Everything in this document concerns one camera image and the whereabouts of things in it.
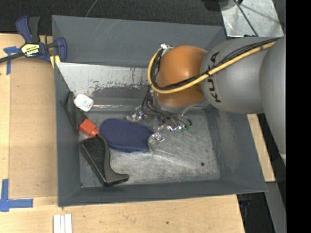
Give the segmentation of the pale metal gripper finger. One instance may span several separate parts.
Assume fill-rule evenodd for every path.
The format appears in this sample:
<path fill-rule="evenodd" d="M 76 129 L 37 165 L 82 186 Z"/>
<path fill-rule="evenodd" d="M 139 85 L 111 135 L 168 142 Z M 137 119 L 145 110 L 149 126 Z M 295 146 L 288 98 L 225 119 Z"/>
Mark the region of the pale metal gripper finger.
<path fill-rule="evenodd" d="M 129 115 L 126 116 L 126 120 L 130 122 L 139 122 L 144 120 L 146 117 L 147 115 L 143 112 L 143 109 L 137 107 L 133 111 L 131 111 Z"/>
<path fill-rule="evenodd" d="M 155 151 L 161 143 L 165 141 L 165 137 L 160 132 L 153 133 L 147 141 L 148 151 L 153 152 Z"/>

